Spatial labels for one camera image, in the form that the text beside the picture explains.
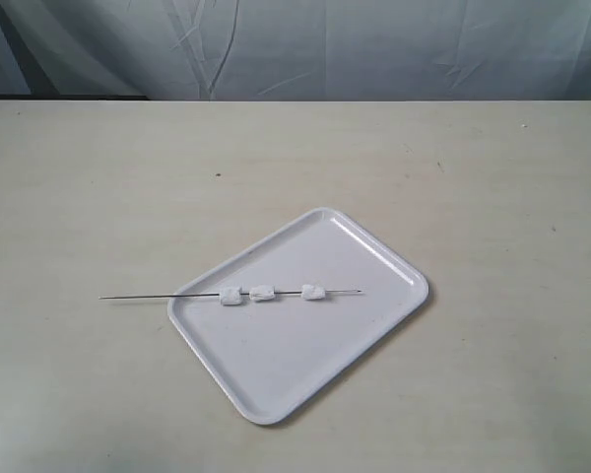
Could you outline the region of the thin metal skewer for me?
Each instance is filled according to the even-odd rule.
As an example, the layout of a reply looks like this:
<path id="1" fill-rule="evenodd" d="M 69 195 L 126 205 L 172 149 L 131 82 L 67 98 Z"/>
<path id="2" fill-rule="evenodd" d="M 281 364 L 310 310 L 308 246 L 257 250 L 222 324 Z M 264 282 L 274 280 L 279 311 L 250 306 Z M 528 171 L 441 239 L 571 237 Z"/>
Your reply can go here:
<path id="1" fill-rule="evenodd" d="M 357 295 L 364 294 L 363 290 L 325 290 L 326 295 Z M 301 296 L 302 291 L 276 291 L 276 296 Z M 135 296 L 100 296 L 99 301 L 129 301 L 129 300 L 160 300 L 160 299 L 178 299 L 178 298 L 217 298 L 218 293 L 203 294 L 166 294 L 166 295 L 135 295 Z"/>

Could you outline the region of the white marshmallow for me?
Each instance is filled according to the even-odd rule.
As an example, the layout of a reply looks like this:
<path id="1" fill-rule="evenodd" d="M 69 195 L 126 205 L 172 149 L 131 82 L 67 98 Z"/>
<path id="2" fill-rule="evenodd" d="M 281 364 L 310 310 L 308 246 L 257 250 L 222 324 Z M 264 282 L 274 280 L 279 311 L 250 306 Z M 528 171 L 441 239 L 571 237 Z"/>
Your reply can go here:
<path id="1" fill-rule="evenodd" d="M 326 290 L 319 285 L 304 284 L 301 286 L 300 297 L 305 301 L 319 301 L 326 298 Z"/>
<path id="2" fill-rule="evenodd" d="M 248 291 L 249 298 L 256 303 L 267 302 L 276 298 L 275 287 L 272 285 L 259 285 Z"/>
<path id="3" fill-rule="evenodd" d="M 219 302 L 223 306 L 236 306 L 243 303 L 241 286 L 223 287 L 219 290 Z"/>

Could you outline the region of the white rectangular plastic tray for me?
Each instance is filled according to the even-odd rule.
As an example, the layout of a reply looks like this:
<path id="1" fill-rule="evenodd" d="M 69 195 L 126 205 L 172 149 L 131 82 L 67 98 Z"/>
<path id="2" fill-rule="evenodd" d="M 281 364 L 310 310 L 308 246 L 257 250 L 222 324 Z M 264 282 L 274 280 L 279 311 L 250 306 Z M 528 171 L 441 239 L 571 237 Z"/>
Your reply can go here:
<path id="1" fill-rule="evenodd" d="M 248 291 L 363 290 L 305 301 Z M 428 297 L 427 279 L 345 214 L 317 208 L 183 286 L 179 294 L 241 286 L 243 303 L 171 299 L 168 317 L 236 410 L 272 425 L 287 418 Z"/>

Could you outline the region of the grey wrinkled backdrop cloth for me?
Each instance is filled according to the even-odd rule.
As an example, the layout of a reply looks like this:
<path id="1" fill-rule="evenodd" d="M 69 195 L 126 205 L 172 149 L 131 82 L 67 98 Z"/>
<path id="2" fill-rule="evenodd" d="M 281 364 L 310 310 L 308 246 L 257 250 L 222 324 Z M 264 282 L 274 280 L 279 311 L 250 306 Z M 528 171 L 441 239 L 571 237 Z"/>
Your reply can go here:
<path id="1" fill-rule="evenodd" d="M 591 1 L 0 1 L 0 97 L 591 100 Z"/>

